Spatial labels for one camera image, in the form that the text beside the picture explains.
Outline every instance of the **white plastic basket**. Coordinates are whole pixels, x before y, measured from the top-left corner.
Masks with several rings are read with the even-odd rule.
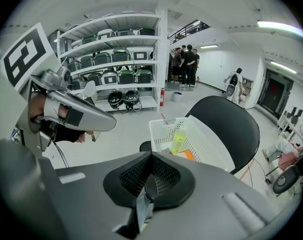
[[[195,161],[228,171],[228,164],[202,131],[188,117],[149,122],[152,151],[161,152],[171,148],[174,133],[183,130],[186,140],[181,151],[189,150]]]

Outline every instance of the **door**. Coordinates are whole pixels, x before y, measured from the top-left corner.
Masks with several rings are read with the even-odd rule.
[[[271,78],[269,80],[269,84],[267,87],[265,97],[262,101],[262,105],[274,113],[281,100],[284,88],[285,85]]]

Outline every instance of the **chair backrest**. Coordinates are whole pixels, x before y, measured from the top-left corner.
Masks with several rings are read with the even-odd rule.
[[[260,129],[245,109],[220,96],[198,101],[186,117],[193,116],[207,125],[228,150],[235,165],[232,174],[247,165],[260,145]]]

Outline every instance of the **small white bucket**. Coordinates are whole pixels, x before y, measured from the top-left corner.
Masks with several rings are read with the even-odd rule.
[[[183,98],[183,94],[181,92],[174,92],[172,94],[172,101],[173,102],[181,102],[182,101],[182,98]]]

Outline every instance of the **metal shelf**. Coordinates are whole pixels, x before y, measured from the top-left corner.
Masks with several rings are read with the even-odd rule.
[[[142,105],[142,109],[146,108],[155,108],[157,107],[157,103],[152,96],[140,96],[140,103]],[[101,100],[95,103],[95,106],[103,111],[117,111],[116,109],[112,109],[107,100]],[[119,106],[119,110],[125,110],[126,105],[122,104]]]
[[[159,15],[143,13],[113,15],[80,24],[63,33],[60,38],[79,40],[90,35],[97,35],[99,31],[106,29],[112,29],[113,31],[141,28],[154,29],[160,18]]]
[[[157,60],[127,60],[127,61],[118,61],[118,62],[111,62],[105,63],[90,67],[85,67],[80,70],[72,72],[70,75],[84,75],[89,74],[91,72],[95,72],[102,69],[113,68],[113,67],[120,67],[120,66],[132,66],[132,65],[156,65],[158,63]]]
[[[156,82],[151,81],[150,83],[128,83],[128,84],[109,84],[109,85],[98,85],[96,91],[120,89],[120,88],[147,88],[147,87],[158,87]],[[84,89],[71,90],[70,92],[74,95],[80,94]]]
[[[156,35],[126,35],[96,40],[60,55],[60,58],[74,58],[84,55],[124,47],[152,47],[161,38]]]

